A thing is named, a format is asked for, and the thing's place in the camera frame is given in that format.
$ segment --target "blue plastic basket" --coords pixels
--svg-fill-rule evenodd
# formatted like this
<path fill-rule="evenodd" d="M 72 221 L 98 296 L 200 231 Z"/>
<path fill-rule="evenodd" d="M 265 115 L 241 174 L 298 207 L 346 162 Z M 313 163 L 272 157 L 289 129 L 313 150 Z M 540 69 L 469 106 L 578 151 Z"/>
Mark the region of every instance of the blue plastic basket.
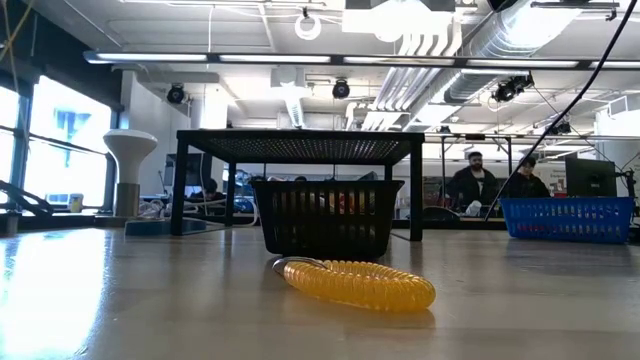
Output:
<path fill-rule="evenodd" d="M 634 201 L 616 198 L 501 199 L 509 235 L 625 243 Z"/>

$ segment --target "computer monitor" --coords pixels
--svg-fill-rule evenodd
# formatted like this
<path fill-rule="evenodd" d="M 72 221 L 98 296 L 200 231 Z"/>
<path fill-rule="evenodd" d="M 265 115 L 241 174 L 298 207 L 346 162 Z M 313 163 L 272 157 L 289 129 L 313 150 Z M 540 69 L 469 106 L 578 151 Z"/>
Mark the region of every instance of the computer monitor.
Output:
<path fill-rule="evenodd" d="M 565 159 L 567 196 L 618 196 L 616 167 L 610 161 Z"/>
<path fill-rule="evenodd" d="M 211 160 L 209 154 L 189 154 L 187 157 L 187 181 L 185 186 L 202 186 L 200 173 L 205 185 L 211 178 Z M 164 185 L 173 186 L 176 168 L 176 154 L 168 154 L 164 166 Z"/>

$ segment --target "ceiling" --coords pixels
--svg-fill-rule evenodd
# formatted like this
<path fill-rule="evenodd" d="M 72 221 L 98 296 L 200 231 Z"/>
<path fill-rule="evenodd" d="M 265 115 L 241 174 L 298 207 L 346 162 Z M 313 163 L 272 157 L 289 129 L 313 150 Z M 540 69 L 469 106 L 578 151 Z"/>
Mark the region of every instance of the ceiling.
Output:
<path fill-rule="evenodd" d="M 535 53 L 536 57 L 599 58 L 619 25 L 625 3 L 618 10 L 618 19 L 605 21 L 604 12 L 583 12 L 554 40 Z M 329 1 L 330 10 L 323 15 L 341 16 L 344 1 Z M 123 3 L 119 0 L 47 0 L 36 1 L 35 8 L 44 16 L 100 50 L 169 51 L 169 52 L 257 52 L 257 53 L 331 53 L 331 54 L 395 54 L 400 42 L 386 43 L 373 34 L 344 33 L 341 25 L 322 21 L 317 39 L 307 41 L 294 32 L 299 14 L 296 9 L 266 8 L 263 22 L 258 8 L 175 7 L 166 4 Z M 463 34 L 468 35 L 488 14 L 484 0 L 478 10 L 463 21 Z M 618 40 L 611 57 L 640 57 L 640 17 L 632 18 Z M 272 66 L 239 65 L 158 65 L 145 69 L 155 74 L 149 86 L 159 94 L 169 87 L 163 74 L 175 72 L 211 72 L 220 75 L 236 106 L 230 111 L 234 124 L 241 125 L 252 118 L 276 118 L 286 113 L 282 100 L 270 99 Z M 331 95 L 336 78 L 346 78 L 352 97 L 375 97 L 387 75 L 387 68 L 310 66 L 305 68 L 307 85 L 312 97 L 302 100 L 305 113 L 345 114 L 349 102 L 334 100 Z M 537 71 L 533 73 L 536 87 L 558 111 L 564 109 L 589 77 L 589 72 Z M 186 84 L 186 89 L 199 96 L 204 84 Z M 593 128 L 594 110 L 606 105 L 606 100 L 625 92 L 640 90 L 640 73 L 603 72 L 582 101 L 572 111 L 572 124 L 579 132 Z M 549 104 L 533 90 L 496 107 L 488 101 L 489 92 L 480 94 L 473 106 L 464 106 L 448 121 L 453 131 L 480 132 L 499 130 L 507 133 L 526 132 L 531 125 L 555 113 Z"/>

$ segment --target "desk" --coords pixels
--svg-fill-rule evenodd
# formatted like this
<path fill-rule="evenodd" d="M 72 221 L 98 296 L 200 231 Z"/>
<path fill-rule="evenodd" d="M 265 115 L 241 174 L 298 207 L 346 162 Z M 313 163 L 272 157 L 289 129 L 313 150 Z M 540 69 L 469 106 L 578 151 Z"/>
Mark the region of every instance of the desk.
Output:
<path fill-rule="evenodd" d="M 193 146 L 229 164 L 235 178 L 239 163 L 383 165 L 385 180 L 393 166 L 410 156 L 411 241 L 422 240 L 422 143 L 424 134 L 322 130 L 181 130 L 177 132 L 171 234 L 182 235 L 187 155 Z M 227 226 L 233 223 L 235 189 L 227 189 Z"/>

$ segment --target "dark jacket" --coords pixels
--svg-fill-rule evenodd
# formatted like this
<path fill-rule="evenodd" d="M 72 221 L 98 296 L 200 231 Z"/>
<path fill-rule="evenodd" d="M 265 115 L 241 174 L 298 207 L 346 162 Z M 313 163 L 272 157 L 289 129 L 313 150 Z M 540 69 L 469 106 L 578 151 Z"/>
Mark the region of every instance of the dark jacket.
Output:
<path fill-rule="evenodd" d="M 539 177 L 531 175 L 527 178 L 520 173 L 515 173 L 509 181 L 507 196 L 512 198 L 545 198 L 551 197 L 551 194 Z"/>
<path fill-rule="evenodd" d="M 453 199 L 454 204 L 465 207 L 473 201 L 478 200 L 482 205 L 490 205 L 498 194 L 498 180 L 487 170 L 484 171 L 484 182 L 482 193 L 478 187 L 478 179 L 473 176 L 471 167 L 458 171 L 447 185 L 447 194 Z"/>

